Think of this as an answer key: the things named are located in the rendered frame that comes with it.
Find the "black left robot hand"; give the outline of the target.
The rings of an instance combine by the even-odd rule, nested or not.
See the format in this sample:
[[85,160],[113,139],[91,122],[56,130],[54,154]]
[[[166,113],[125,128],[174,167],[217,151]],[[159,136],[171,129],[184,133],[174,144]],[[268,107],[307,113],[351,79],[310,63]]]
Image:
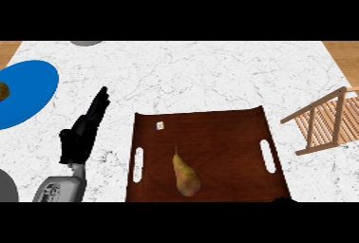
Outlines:
[[95,131],[109,105],[107,88],[103,87],[95,94],[87,113],[81,115],[70,127],[59,133],[61,143],[61,164],[84,164],[95,141]]

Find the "dark brown wooden tray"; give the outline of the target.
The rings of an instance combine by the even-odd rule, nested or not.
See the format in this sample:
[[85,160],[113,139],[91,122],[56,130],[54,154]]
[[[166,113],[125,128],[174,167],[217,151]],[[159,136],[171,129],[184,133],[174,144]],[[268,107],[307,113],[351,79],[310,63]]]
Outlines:
[[[163,129],[155,124],[163,122]],[[289,197],[280,161],[264,167],[261,142],[271,141],[262,108],[134,115],[131,148],[143,150],[141,179],[127,183],[125,200],[146,202],[270,202]],[[200,179],[194,196],[180,194],[172,156]]]

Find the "light wooden tiered shelf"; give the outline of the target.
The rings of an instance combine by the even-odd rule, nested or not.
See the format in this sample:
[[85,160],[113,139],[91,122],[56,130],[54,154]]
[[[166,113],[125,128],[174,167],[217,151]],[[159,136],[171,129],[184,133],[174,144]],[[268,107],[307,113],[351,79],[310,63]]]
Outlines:
[[305,140],[296,156],[359,141],[359,97],[347,97],[351,92],[359,92],[359,86],[339,87],[280,119],[280,123],[295,121]]

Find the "blue round plate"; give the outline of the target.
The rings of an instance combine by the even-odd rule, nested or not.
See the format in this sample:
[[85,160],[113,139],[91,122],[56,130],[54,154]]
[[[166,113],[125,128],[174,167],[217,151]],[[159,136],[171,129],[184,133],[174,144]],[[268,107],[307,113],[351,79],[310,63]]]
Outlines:
[[0,71],[10,91],[0,102],[0,130],[25,122],[44,108],[59,83],[56,67],[45,61],[23,61]]

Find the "brown round food item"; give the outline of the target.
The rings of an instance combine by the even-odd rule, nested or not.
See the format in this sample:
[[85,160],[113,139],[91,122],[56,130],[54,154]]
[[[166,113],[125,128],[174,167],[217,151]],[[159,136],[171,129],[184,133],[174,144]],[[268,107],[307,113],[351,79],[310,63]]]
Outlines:
[[2,102],[10,96],[8,86],[0,82],[0,102]]

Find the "yellow-green pear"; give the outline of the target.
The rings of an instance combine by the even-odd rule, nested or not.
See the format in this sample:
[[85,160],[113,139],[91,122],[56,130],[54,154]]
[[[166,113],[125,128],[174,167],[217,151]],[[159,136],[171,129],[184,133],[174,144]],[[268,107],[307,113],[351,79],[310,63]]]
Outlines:
[[172,166],[175,174],[175,184],[183,196],[194,196],[200,189],[200,180],[196,171],[184,163],[178,153],[172,156]]

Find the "dark grey rounded object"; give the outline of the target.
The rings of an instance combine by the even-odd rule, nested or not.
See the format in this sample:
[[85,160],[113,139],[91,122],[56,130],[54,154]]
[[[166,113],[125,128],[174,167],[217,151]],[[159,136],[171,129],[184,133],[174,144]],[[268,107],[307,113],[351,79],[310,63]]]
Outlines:
[[17,190],[13,179],[0,169],[0,202],[17,202]]

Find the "grey round object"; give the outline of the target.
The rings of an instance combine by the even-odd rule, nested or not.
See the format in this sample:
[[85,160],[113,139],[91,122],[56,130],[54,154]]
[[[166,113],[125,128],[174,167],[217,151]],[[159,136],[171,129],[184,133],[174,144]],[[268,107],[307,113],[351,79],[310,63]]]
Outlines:
[[69,42],[79,47],[90,47],[97,45],[101,41],[69,41]]

